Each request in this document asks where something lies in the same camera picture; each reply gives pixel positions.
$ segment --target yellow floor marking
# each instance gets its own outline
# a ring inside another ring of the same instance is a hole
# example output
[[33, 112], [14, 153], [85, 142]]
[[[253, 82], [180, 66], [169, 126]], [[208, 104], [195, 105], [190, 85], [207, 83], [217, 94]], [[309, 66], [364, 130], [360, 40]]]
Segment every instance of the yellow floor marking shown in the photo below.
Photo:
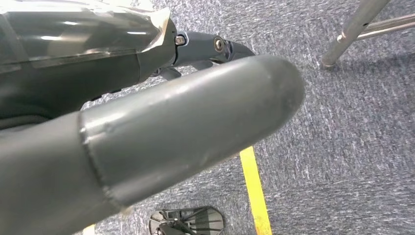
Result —
[[251, 146], [239, 153], [245, 182], [254, 217], [257, 235], [272, 235], [270, 220], [268, 218], [267, 205], [262, 191], [261, 179], [256, 165], [254, 148]]
[[91, 226], [84, 228], [82, 235], [95, 235], [95, 225], [92, 224]]

